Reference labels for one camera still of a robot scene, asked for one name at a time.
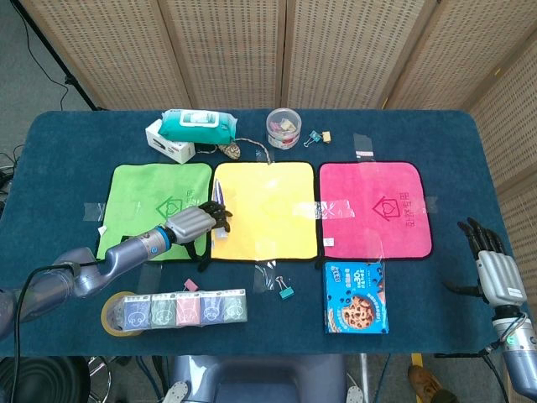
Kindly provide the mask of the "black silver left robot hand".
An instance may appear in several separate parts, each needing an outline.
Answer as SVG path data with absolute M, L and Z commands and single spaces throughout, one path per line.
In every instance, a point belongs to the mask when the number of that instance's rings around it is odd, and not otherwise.
M 230 217 L 232 213 L 224 205 L 217 201 L 206 201 L 169 217 L 164 223 L 164 232 L 170 244 L 182 246 L 192 260 L 199 261 L 202 256 L 196 252 L 195 241 L 206 238 L 215 228 L 223 228 L 230 233 Z

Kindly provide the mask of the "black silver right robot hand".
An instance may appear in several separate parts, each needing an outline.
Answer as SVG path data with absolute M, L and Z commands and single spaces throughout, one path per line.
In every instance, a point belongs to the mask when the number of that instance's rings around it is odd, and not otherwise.
M 483 299 L 493 308 L 521 307 L 527 301 L 524 284 L 514 258 L 507 254 L 502 239 L 491 229 L 469 217 L 457 226 L 467 238 L 477 267 L 477 284 L 459 286 L 448 281 L 443 286 L 461 296 Z

